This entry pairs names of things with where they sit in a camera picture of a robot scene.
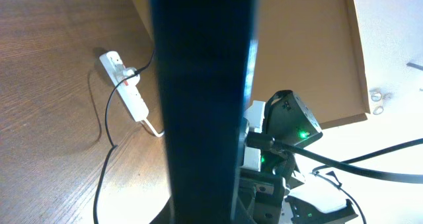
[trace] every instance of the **white surface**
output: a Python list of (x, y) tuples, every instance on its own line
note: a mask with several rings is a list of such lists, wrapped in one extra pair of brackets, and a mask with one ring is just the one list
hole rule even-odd
[[(337, 161), (371, 153), (392, 145), (423, 137), (422, 120), (398, 116), (372, 116), (368, 121), (323, 130), (323, 137), (306, 149)], [(359, 167), (385, 172), (423, 174), (423, 145), (417, 145), (367, 161)], [(301, 173), (306, 174), (320, 163), (301, 155), (295, 159)], [(326, 174), (331, 169), (321, 172)], [(423, 223), (423, 184), (402, 184), (365, 178), (334, 170), (342, 188), (353, 196), (363, 209), (368, 223)], [(360, 217), (348, 224), (362, 224)]]
[(322, 213), (331, 213), (346, 207), (346, 197), (332, 184), (311, 174), (305, 176), (305, 184), (291, 190), (288, 196), (313, 205)]
[(392, 93), (385, 102), (369, 100), (371, 110), (383, 104), (386, 114), (423, 114), (423, 0), (354, 0), (364, 54), (368, 89)]
[[(122, 81), (122, 70), (125, 69), (125, 65), (120, 59), (118, 52), (107, 52), (100, 56), (100, 61), (115, 86)], [(144, 103), (144, 100), (141, 98), (135, 86), (138, 81), (139, 75), (128, 79), (126, 81), (127, 83), (123, 82), (117, 89), (126, 107), (130, 111), (132, 118), (134, 118), (136, 122), (146, 120), (149, 113), (147, 105)]]

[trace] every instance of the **white power strip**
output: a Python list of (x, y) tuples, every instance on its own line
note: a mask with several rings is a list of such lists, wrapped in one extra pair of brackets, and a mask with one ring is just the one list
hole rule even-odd
[[(107, 52), (100, 56), (100, 61), (106, 69), (108, 76), (116, 86), (122, 79), (133, 75), (135, 68), (125, 68), (124, 62), (120, 59), (118, 52)], [(148, 108), (136, 85), (139, 82), (139, 75), (128, 79), (118, 87), (118, 92), (136, 122), (147, 119)]]

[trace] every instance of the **wood grain surface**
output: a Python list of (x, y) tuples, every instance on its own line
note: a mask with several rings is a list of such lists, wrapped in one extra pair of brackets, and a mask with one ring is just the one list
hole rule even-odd
[[(99, 55), (127, 67), (153, 45), (131, 0), (0, 0), (0, 223), (92, 223), (110, 144), (104, 110), (113, 88)], [(154, 63), (138, 89), (161, 130)], [(137, 124), (119, 96), (99, 221), (148, 223), (169, 196), (163, 138)]]

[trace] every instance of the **white wall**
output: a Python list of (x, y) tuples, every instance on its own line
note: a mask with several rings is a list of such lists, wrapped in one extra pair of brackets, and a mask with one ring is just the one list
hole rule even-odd
[[(368, 121), (325, 130), (307, 149), (338, 161), (412, 139), (423, 138), (423, 0), (354, 0), (369, 89), (393, 98)], [(370, 101), (371, 108), (376, 103)], [(423, 145), (356, 165), (387, 172), (423, 174)], [(320, 164), (297, 157), (302, 172)], [(368, 223), (423, 223), (423, 184), (401, 184), (335, 171), (344, 189), (360, 204)], [(360, 218), (348, 223), (362, 223)]]
[(369, 89), (393, 93), (384, 113), (423, 114), (423, 71), (406, 66), (423, 65), (423, 0), (354, 1)]
[[(307, 150), (338, 161), (423, 137), (421, 120), (400, 116), (374, 116), (368, 121), (331, 128), (323, 133), (322, 139)], [(386, 172), (423, 174), (422, 154), (423, 145), (418, 145), (355, 165)], [(303, 173), (321, 165), (300, 155), (295, 157)], [(374, 180), (339, 170), (335, 173), (344, 189), (360, 204), (368, 223), (423, 223), (423, 184)], [(356, 218), (348, 223), (359, 224), (362, 220)]]
[(153, 39), (153, 25), (151, 24), (151, 12), (149, 0), (132, 0), (138, 11), (139, 17), (143, 21), (150, 38)]

